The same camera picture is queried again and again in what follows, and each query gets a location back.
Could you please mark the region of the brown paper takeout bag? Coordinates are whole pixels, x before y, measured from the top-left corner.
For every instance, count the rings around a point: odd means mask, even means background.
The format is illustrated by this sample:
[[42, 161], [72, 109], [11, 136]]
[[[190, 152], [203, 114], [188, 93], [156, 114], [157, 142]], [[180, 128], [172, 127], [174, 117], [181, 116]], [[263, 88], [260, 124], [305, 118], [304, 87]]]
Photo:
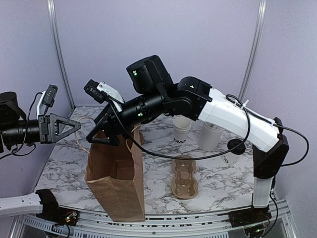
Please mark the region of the brown paper takeout bag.
[[119, 146], [91, 144], [85, 182], [114, 222], [145, 220], [142, 151], [130, 139]]

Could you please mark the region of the brown cardboard cup carrier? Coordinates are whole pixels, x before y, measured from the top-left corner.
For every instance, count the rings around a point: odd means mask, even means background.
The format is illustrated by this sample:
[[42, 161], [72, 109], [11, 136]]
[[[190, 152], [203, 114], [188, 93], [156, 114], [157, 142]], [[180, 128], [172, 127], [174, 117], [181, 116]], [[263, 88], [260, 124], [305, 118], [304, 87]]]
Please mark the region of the brown cardboard cup carrier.
[[184, 156], [186, 160], [172, 160], [174, 178], [171, 183], [172, 193], [180, 199], [192, 199], [198, 194], [198, 182], [194, 178], [196, 161], [191, 156]]

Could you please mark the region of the black plastic cup lid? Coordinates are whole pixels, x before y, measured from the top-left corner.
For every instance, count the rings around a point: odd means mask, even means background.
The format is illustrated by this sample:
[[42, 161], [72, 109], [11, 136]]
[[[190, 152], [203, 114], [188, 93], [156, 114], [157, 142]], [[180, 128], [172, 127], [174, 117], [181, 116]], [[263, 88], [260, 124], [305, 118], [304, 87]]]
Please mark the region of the black plastic cup lid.
[[242, 155], [246, 151], [246, 146], [242, 140], [235, 138], [228, 141], [227, 149], [235, 155]]

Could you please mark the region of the white paper coffee cup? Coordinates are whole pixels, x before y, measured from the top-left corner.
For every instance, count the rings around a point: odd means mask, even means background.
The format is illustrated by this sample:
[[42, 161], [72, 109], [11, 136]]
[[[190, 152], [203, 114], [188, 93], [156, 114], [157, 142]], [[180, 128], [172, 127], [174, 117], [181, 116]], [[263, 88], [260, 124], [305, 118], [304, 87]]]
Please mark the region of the white paper coffee cup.
[[234, 154], [232, 152], [228, 152], [228, 153], [221, 156], [222, 161], [226, 165], [234, 165], [239, 160], [240, 157], [241, 157], [241, 155], [237, 155], [237, 154]]

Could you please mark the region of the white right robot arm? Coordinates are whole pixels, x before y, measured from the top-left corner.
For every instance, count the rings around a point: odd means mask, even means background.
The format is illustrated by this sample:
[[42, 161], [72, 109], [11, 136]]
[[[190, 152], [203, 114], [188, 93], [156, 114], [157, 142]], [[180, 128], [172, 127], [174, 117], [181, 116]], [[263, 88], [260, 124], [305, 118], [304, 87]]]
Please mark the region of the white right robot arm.
[[273, 177], [289, 150], [281, 120], [264, 118], [232, 95], [224, 95], [192, 76], [178, 83], [169, 75], [157, 78], [133, 75], [132, 80], [139, 96], [130, 101], [124, 101], [117, 90], [104, 82], [89, 80], [84, 86], [84, 91], [95, 101], [107, 102], [87, 140], [118, 146], [120, 135], [128, 137], [133, 126], [149, 123], [161, 114], [182, 115], [226, 129], [253, 146], [254, 195], [245, 217], [250, 222], [262, 217], [269, 203]]

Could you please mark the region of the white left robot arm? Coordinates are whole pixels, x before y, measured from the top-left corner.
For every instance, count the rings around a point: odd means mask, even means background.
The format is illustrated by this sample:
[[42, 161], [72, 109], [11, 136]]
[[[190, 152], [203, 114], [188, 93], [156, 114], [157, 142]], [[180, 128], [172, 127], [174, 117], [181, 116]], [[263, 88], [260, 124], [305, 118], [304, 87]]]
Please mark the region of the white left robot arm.
[[36, 119], [24, 113], [19, 107], [15, 92], [4, 92], [0, 95], [0, 216], [10, 217], [24, 214], [48, 216], [59, 220], [63, 213], [56, 198], [49, 189], [31, 192], [23, 185], [31, 185], [36, 178], [34, 170], [24, 176], [28, 170], [28, 159], [43, 162], [44, 155], [34, 151], [25, 152], [23, 146], [55, 144], [81, 128], [78, 121], [47, 114], [52, 107], [57, 89], [51, 85], [47, 91], [38, 92], [34, 97], [37, 102]]

